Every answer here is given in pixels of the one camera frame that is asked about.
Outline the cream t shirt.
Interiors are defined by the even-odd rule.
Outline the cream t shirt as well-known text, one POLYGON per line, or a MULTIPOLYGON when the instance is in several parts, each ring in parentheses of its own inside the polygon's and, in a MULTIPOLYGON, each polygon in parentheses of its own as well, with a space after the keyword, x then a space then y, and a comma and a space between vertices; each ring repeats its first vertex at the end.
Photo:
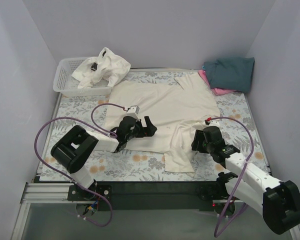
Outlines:
POLYGON ((198 73, 175 78, 176 85, 123 81, 113 88, 109 103, 137 105, 138 116, 148 116, 157 131, 152 137, 134 138, 126 149, 162 153, 165 171, 195 174, 191 144, 205 119, 220 116, 215 97, 198 73))

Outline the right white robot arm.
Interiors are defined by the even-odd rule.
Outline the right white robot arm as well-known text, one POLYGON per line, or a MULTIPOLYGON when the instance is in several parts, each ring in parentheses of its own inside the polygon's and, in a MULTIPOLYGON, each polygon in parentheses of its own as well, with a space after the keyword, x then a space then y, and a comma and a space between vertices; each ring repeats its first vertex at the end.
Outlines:
POLYGON ((231 195, 256 210, 266 225, 281 235, 300 224, 300 191, 288 180, 283 182, 261 170, 238 148, 226 144, 217 126, 196 130, 191 148, 209 154, 228 173, 217 178, 217 195, 227 199, 231 195))

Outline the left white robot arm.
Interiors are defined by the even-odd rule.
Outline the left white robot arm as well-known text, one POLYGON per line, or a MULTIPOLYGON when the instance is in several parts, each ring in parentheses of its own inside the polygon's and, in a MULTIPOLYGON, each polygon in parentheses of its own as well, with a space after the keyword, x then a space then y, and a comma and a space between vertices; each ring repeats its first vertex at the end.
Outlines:
POLYGON ((132 116, 123 117, 119 126, 113 128, 116 138, 90 132, 80 125, 75 125, 52 147, 50 154, 66 168, 71 179, 81 185, 79 194, 85 200, 91 200, 97 193, 93 185, 95 180, 85 166, 91 153, 93 151, 118 153, 134 138, 154 136, 157 127, 152 124, 148 116, 145 116, 144 120, 145 127, 141 120, 132 116))

